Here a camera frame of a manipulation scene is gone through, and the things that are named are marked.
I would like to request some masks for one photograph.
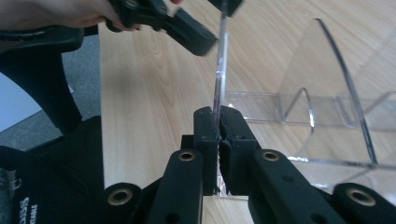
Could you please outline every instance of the wooden table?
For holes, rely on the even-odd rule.
[[[207,1],[180,6],[218,33],[219,12]],[[228,20],[227,88],[275,92],[314,18],[327,24],[356,74],[396,27],[394,15],[396,4],[387,0],[246,0]],[[163,175],[181,135],[192,133],[192,113],[212,106],[217,51],[193,56],[149,27],[115,34],[102,25],[99,33],[106,186],[143,188]],[[203,223],[251,222],[246,202],[204,199]]]

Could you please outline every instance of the clear plastic display holder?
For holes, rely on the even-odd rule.
[[[315,20],[277,92],[227,91],[225,104],[313,186],[332,193],[336,184],[359,183],[396,204],[396,33],[352,78]]]

